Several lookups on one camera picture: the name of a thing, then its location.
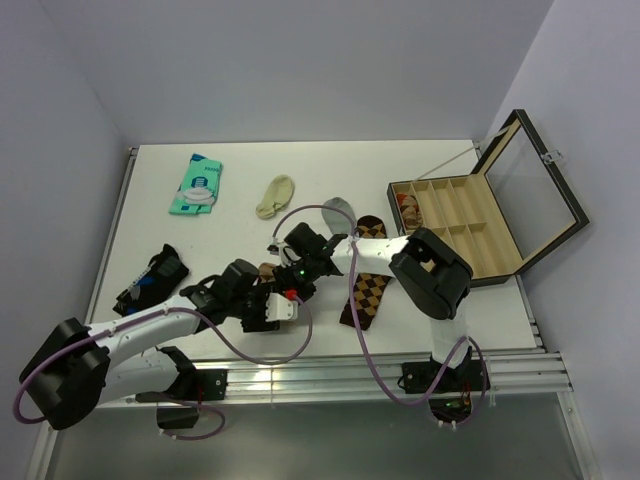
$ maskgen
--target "open box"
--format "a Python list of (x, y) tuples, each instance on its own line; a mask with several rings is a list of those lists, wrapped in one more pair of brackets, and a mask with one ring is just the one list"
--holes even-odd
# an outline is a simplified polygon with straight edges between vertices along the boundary
[(389, 184), (400, 234), (410, 234), (398, 194), (417, 201), (422, 225), (473, 268), (472, 286), (504, 283), (589, 223), (524, 110), (514, 110), (470, 175)]

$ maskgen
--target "box lid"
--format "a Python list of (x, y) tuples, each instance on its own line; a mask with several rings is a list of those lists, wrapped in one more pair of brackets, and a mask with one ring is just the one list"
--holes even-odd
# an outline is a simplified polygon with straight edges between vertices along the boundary
[(515, 273), (522, 273), (589, 219), (526, 112), (511, 112), (504, 129), (472, 173), (486, 178), (522, 257)]

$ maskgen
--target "gray floor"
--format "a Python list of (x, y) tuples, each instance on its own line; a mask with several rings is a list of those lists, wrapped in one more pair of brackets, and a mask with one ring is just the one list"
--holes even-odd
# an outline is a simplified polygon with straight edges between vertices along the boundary
[(456, 433), (390, 402), (226, 407), (202, 442), (159, 437), (149, 409), (98, 410), (59, 436), (48, 478), (580, 478), (555, 395), (497, 400)]

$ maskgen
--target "white table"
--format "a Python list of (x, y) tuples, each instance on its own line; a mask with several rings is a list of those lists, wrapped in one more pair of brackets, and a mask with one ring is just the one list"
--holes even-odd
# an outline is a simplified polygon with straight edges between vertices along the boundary
[[(116, 296), (145, 268), (164, 243), (174, 246), (191, 270), (183, 285), (221, 273), (236, 258), (256, 266), (269, 255), (273, 228), (282, 214), (260, 220), (254, 210), (271, 179), (290, 175), (295, 193), (289, 209), (324, 203), (341, 196), (356, 216), (376, 215), (391, 236), (395, 225), (386, 197), (389, 182), (410, 180), (471, 146), (468, 140), (298, 142), (140, 147), (103, 273), (91, 322), (118, 318), (112, 311)], [(220, 195), (211, 214), (174, 216), (167, 212), (193, 153), (223, 163)], [(460, 157), (433, 176), (466, 174), (476, 163), (475, 152)], [(319, 210), (291, 218), (282, 238), (300, 221), (329, 237)], [(355, 331), (339, 324), (347, 299), (347, 279), (323, 278), (309, 301), (314, 336), (304, 356), (361, 353)], [(474, 289), (467, 300), (469, 333), (486, 350), (536, 347), (523, 299), (515, 279), (504, 285)], [(222, 331), (243, 352), (261, 357), (292, 353), (306, 335), (305, 321), (277, 333), (245, 334), (229, 318)], [(429, 323), (398, 282), (385, 291), (366, 339), (372, 353), (413, 353), (431, 350)], [(169, 342), (192, 359), (231, 359), (210, 331)]]

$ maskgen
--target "white wall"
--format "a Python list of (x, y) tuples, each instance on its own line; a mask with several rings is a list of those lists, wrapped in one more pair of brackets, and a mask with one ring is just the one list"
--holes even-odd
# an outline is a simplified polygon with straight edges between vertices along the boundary
[(35, 0), (0, 0), (0, 66), (0, 477), (18, 479), (39, 428), (11, 415), (18, 375), (85, 313), (126, 151)]
[(130, 143), (469, 138), (552, 0), (41, 0)]
[(556, 0), (493, 129), (525, 108), (592, 225), (525, 282), (606, 478), (640, 477), (640, 2)]

